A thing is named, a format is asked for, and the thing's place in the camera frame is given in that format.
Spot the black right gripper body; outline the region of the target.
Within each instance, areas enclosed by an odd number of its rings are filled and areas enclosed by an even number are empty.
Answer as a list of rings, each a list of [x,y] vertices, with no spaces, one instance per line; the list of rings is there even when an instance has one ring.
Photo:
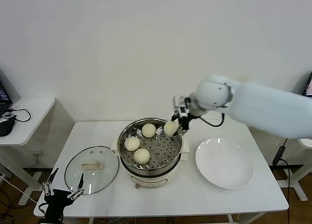
[[[179,98],[178,99],[178,107],[177,107],[177,110],[178,110],[178,116],[179,118],[182,118],[182,117],[189,117],[190,115],[190,98]]]

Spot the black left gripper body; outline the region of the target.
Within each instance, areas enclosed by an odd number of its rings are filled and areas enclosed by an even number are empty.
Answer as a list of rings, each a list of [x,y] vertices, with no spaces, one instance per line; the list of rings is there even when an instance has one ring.
[[[40,204],[40,207],[47,206],[45,211],[40,209],[44,214],[43,218],[40,219],[41,221],[62,221],[65,207],[74,202],[71,199],[72,192],[70,191],[53,189],[53,193],[53,195],[45,195],[45,202]]]

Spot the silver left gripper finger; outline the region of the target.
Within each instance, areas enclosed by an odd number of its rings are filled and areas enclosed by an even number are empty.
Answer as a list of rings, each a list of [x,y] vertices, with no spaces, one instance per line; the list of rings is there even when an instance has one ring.
[[[51,175],[49,176],[47,181],[45,181],[41,184],[42,191],[44,192],[45,196],[53,196],[54,195],[54,191],[52,188],[52,182],[53,182],[58,170],[59,170],[59,168],[57,168],[53,173],[51,173]]]
[[[70,195],[68,195],[67,196],[68,199],[76,200],[78,197],[80,197],[83,194],[83,192],[84,192],[84,189],[83,189],[84,179],[83,178],[84,178],[84,174],[82,173],[79,184],[78,184],[77,191],[72,192]]]

